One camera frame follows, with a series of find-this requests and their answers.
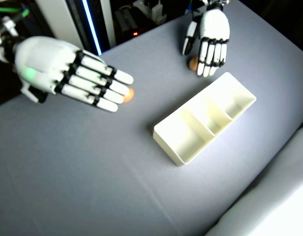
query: dark background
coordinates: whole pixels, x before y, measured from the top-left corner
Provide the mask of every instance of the dark background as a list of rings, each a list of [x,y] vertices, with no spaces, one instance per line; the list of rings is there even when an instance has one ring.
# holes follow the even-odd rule
[[[33,0],[11,0],[8,4],[22,3],[29,6],[31,14],[26,19],[25,24],[17,26],[21,35],[46,35],[52,36],[50,29],[46,25],[39,9]],[[111,0],[111,8],[114,12],[123,5],[131,4],[134,0]],[[188,6],[189,0],[161,0],[164,5],[164,13],[168,15],[168,21],[182,14]],[[289,0],[241,0],[246,6],[270,23],[283,35],[289,38],[299,48],[303,50],[303,1]],[[20,81],[15,73],[12,72],[12,66],[0,62],[0,104],[17,96]]]

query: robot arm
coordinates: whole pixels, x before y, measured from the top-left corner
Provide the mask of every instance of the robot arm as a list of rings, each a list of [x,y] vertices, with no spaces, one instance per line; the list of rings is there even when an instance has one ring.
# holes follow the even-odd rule
[[[183,46],[183,55],[191,52],[198,35],[201,39],[197,74],[211,76],[226,61],[227,43],[230,36],[229,22],[223,7],[230,0],[202,0],[207,5],[203,15],[193,17]]]
[[[9,35],[0,33],[0,60],[15,65],[23,83],[21,92],[31,101],[44,102],[47,94],[60,93],[116,112],[129,93],[126,85],[133,83],[133,77],[96,55],[54,38],[17,37],[15,24],[7,25]]]

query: gray table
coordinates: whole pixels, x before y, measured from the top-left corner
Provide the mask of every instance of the gray table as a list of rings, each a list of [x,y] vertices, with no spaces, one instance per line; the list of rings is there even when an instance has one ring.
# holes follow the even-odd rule
[[[229,71],[257,101],[187,166],[152,126],[208,83],[181,56],[190,15],[103,56],[135,78],[116,114],[63,96],[0,106],[0,235],[202,235],[303,121],[303,52],[240,2],[225,13],[227,62],[211,81]]]

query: green light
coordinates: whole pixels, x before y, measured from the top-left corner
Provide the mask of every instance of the green light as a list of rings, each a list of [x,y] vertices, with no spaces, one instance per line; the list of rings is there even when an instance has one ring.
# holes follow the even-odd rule
[[[25,70],[25,77],[28,79],[28,80],[32,80],[36,75],[36,70],[31,68],[31,67],[28,67],[26,70]]]

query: white robotic hand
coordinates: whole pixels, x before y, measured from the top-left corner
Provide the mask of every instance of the white robotic hand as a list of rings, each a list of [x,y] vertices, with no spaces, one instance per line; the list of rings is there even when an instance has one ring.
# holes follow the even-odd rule
[[[183,46],[183,55],[188,55],[192,49],[197,31],[201,39],[197,74],[211,76],[226,62],[227,43],[230,27],[226,15],[222,12],[224,4],[229,0],[204,0],[209,4],[202,16],[193,18]]]
[[[37,36],[16,45],[15,67],[23,87],[21,92],[39,102],[39,92],[80,100],[110,112],[116,112],[124,85],[133,77],[105,64],[90,52],[54,38]]]

